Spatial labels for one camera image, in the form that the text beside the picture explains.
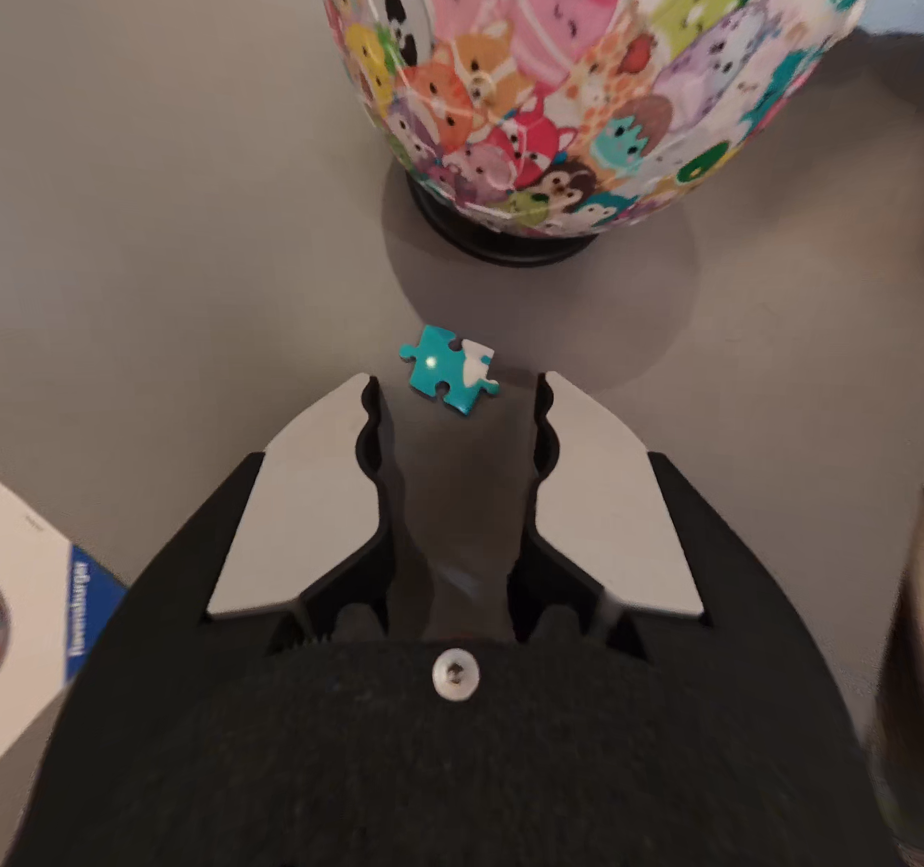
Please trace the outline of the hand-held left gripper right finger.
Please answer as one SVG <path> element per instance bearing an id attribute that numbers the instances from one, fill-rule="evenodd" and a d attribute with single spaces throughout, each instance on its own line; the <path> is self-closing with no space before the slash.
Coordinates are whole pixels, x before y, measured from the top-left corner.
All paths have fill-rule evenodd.
<path id="1" fill-rule="evenodd" d="M 552 607 L 605 642 L 631 613 L 684 622 L 705 608 L 641 438 L 558 372 L 539 376 L 534 478 L 507 580 L 514 637 Z"/>

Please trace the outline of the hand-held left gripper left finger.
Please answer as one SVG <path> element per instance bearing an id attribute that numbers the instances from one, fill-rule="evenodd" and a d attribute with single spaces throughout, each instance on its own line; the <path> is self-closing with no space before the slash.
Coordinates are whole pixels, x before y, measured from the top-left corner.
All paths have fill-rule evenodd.
<path id="1" fill-rule="evenodd" d="M 206 608 L 211 619 L 286 610 L 322 640 L 344 608 L 364 605 L 388 628 L 396 557 L 381 415 L 377 378 L 357 374 L 272 438 Z"/>

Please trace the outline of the teal white puzzle piece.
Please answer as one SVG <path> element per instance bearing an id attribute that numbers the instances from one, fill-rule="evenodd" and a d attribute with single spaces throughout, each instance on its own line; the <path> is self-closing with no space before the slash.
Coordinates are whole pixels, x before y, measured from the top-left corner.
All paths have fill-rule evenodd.
<path id="1" fill-rule="evenodd" d="M 496 396 L 500 384 L 489 378 L 494 351 L 435 325 L 422 328 L 417 344 L 404 344 L 399 356 L 413 364 L 410 388 L 468 416 L 479 396 Z"/>

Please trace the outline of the colourful puzzle ball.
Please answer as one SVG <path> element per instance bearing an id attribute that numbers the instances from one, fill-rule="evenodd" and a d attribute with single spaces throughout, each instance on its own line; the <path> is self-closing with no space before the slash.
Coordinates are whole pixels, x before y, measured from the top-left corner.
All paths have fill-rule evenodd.
<path id="1" fill-rule="evenodd" d="M 371 122 L 440 211 L 588 237 L 761 133 L 865 0 L 322 0 Z"/>

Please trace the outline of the white instruction sheet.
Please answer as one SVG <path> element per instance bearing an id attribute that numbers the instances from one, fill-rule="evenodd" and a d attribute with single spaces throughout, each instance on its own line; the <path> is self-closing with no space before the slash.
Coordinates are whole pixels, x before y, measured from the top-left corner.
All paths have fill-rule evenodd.
<path id="1" fill-rule="evenodd" d="M 1 753 L 77 676 L 128 588 L 1 487 Z"/>

